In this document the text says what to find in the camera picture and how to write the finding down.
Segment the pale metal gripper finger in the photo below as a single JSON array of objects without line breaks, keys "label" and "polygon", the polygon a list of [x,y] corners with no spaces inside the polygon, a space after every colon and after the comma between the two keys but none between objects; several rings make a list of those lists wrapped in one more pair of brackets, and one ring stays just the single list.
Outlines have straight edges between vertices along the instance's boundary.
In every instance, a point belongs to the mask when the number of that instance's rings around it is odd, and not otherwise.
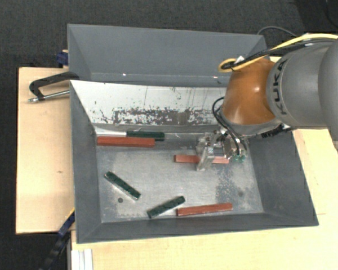
[{"label": "pale metal gripper finger", "polygon": [[199,162],[196,165],[197,171],[204,171],[208,169],[214,161],[214,157],[206,156],[206,157],[200,157]]},{"label": "pale metal gripper finger", "polygon": [[214,148],[210,143],[197,144],[196,153],[198,156],[214,156]]}]

